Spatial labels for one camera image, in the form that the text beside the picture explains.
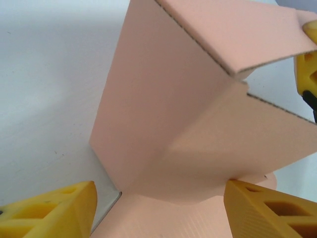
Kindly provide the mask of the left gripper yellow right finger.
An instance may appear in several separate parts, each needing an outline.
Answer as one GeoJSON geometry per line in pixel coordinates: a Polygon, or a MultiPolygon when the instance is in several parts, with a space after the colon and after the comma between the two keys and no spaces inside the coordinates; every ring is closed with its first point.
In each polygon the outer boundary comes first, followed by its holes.
{"type": "Polygon", "coordinates": [[[225,186],[224,206],[234,238],[315,238],[317,204],[239,180],[225,186]]]}

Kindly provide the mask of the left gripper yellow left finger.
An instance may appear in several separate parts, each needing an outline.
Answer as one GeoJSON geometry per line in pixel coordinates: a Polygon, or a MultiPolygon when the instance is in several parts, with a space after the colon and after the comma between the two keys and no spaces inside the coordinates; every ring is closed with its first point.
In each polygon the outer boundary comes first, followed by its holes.
{"type": "Polygon", "coordinates": [[[88,238],[97,209],[93,181],[83,181],[0,208],[2,238],[88,238]]]}

